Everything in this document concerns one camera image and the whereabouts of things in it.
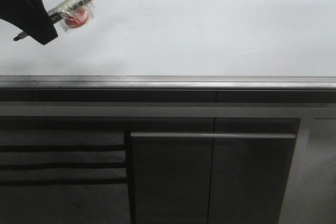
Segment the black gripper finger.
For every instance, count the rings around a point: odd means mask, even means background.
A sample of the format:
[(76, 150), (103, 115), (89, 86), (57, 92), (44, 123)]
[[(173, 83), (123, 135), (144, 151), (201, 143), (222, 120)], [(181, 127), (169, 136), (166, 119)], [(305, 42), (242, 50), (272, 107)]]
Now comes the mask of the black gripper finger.
[(30, 36), (46, 45), (58, 37), (43, 0), (1, 0), (1, 19), (22, 30), (13, 41)]

